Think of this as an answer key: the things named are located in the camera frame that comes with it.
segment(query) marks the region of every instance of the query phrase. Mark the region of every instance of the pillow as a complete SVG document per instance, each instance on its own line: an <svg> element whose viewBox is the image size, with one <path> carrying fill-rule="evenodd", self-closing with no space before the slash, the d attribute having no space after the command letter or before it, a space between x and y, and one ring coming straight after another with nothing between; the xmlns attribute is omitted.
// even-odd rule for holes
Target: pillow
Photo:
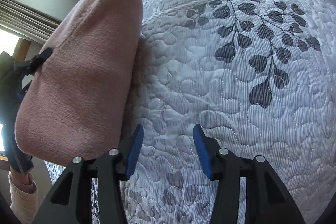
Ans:
<svg viewBox="0 0 336 224"><path fill-rule="evenodd" d="M18 147L66 166L119 143L141 33L142 0L80 0L42 51L16 118Z"/></svg>

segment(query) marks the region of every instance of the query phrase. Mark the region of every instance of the cream knit sleeve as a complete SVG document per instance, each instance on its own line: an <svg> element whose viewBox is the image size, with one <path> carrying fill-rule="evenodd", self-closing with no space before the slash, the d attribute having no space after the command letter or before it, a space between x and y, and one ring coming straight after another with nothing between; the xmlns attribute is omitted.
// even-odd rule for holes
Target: cream knit sleeve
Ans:
<svg viewBox="0 0 336 224"><path fill-rule="evenodd" d="M34 192L32 194L25 193L18 189L8 174L10 195L12 199L11 209L22 224L30 224L38 210L37 187L34 183Z"/></svg>

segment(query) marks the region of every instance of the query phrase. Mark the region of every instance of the white quilted bedspread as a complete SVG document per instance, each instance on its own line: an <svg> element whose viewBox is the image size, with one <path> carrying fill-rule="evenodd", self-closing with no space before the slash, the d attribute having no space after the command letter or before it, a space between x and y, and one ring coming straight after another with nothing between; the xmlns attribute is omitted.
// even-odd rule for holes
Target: white quilted bedspread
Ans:
<svg viewBox="0 0 336 224"><path fill-rule="evenodd" d="M217 183L196 123L238 156L264 155L315 222L336 191L335 0L143 1L123 127L145 129L121 185L129 223L209 222ZM243 180L240 203L242 224Z"/></svg>

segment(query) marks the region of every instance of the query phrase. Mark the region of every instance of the beige curtain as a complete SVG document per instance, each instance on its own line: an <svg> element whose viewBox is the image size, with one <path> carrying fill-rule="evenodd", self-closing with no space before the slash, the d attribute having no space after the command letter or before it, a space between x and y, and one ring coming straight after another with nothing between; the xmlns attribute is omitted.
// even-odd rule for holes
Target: beige curtain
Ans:
<svg viewBox="0 0 336 224"><path fill-rule="evenodd" d="M14 0L0 0L0 25L44 44L60 21Z"/></svg>

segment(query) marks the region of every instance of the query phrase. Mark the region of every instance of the silver bolt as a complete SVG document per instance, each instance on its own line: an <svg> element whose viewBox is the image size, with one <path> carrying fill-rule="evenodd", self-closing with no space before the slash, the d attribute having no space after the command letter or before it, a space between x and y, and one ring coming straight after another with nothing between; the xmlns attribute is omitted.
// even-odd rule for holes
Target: silver bolt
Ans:
<svg viewBox="0 0 336 224"><path fill-rule="evenodd" d="M81 161L82 161L82 158L81 158L81 157L74 157L73 160L72 160L72 162L73 162L74 164L78 164L78 163L80 163Z"/></svg>
<svg viewBox="0 0 336 224"><path fill-rule="evenodd" d="M221 149L219 150L219 153L220 153L221 155L227 155L227 154L229 154L229 150L227 150L226 148L221 148Z"/></svg>
<svg viewBox="0 0 336 224"><path fill-rule="evenodd" d="M109 154L110 154L111 156L118 155L118 154L119 154L119 150L118 150L118 149L111 149L111 150L109 151Z"/></svg>
<svg viewBox="0 0 336 224"><path fill-rule="evenodd" d="M263 156L256 156L255 158L257 160L257 162L264 162L265 161L265 158Z"/></svg>

